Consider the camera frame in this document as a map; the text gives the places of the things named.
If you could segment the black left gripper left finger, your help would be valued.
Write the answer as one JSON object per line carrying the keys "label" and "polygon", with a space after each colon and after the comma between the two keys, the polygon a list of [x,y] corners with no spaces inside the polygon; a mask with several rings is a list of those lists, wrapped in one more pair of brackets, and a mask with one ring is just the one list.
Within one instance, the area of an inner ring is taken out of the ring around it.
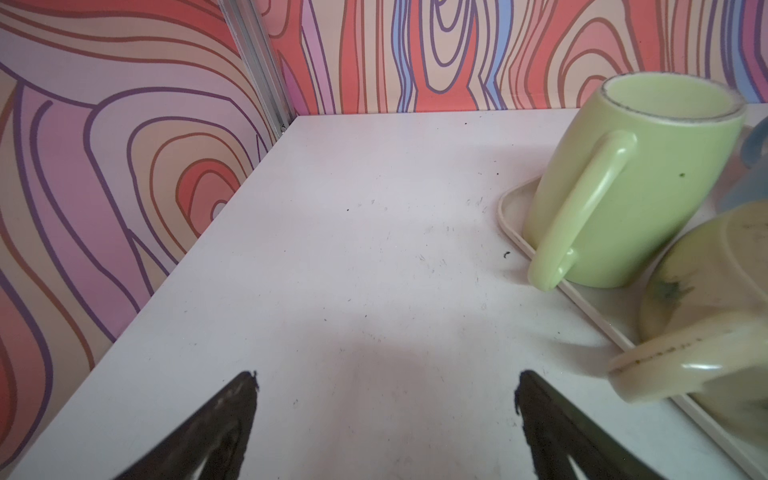
{"label": "black left gripper left finger", "polygon": [[258,392],[256,374],[239,373],[118,477],[238,478],[257,410]]}

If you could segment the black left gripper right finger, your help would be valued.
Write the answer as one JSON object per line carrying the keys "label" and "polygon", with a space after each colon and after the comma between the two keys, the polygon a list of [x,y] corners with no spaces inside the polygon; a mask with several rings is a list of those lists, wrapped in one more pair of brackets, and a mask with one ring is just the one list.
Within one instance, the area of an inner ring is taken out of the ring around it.
{"label": "black left gripper right finger", "polygon": [[520,373],[515,410],[539,479],[661,477],[533,370]]}

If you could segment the light blue mug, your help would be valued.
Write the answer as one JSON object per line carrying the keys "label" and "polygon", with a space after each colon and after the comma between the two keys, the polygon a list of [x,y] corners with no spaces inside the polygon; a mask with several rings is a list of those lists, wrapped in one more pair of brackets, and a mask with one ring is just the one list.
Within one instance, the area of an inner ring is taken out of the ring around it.
{"label": "light blue mug", "polygon": [[717,204],[718,213],[767,199],[767,127],[764,118],[743,141],[739,159],[746,172]]}

